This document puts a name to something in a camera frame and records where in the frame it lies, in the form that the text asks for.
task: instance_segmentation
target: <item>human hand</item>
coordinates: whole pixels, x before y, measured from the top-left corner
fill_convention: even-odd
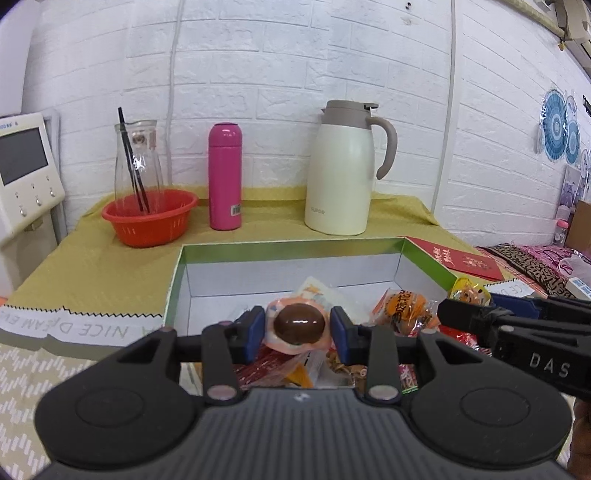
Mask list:
[[[568,470],[577,480],[591,480],[591,406],[582,400],[574,402],[573,439],[570,442]]]

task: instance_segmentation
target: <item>yellow tablecloth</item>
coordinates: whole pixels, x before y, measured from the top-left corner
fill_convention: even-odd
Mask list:
[[[189,229],[179,240],[155,248],[122,245],[110,223],[100,216],[107,198],[81,218],[76,229],[9,298],[8,304],[36,309],[65,307],[86,313],[152,313],[164,311],[168,285],[180,246],[211,242],[249,242],[328,238],[303,222],[304,200],[293,189],[245,192],[243,225],[229,232],[209,228],[207,204],[191,212]],[[468,244],[439,226],[433,215],[411,196],[372,200],[363,238],[413,236],[464,251]]]

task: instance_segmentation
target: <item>white thermos jug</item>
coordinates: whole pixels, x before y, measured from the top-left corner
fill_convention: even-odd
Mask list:
[[[378,169],[383,179],[394,163],[398,135],[384,118],[371,116],[376,103],[329,100],[312,148],[304,221],[312,230],[357,235],[367,228],[374,186],[372,125],[386,130],[388,146]]]

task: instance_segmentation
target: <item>display screen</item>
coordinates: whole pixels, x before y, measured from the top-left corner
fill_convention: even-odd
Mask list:
[[[43,167],[47,167],[47,158],[38,128],[0,137],[0,176],[4,185]]]

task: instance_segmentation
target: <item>jug handle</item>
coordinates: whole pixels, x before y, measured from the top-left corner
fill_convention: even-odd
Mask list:
[[[385,118],[380,116],[370,116],[367,119],[368,125],[378,125],[386,130],[386,138],[388,140],[386,146],[386,156],[384,157],[384,163],[378,168],[376,178],[382,180],[392,168],[394,164],[394,157],[396,156],[396,150],[398,148],[398,134],[393,124],[388,122]]]

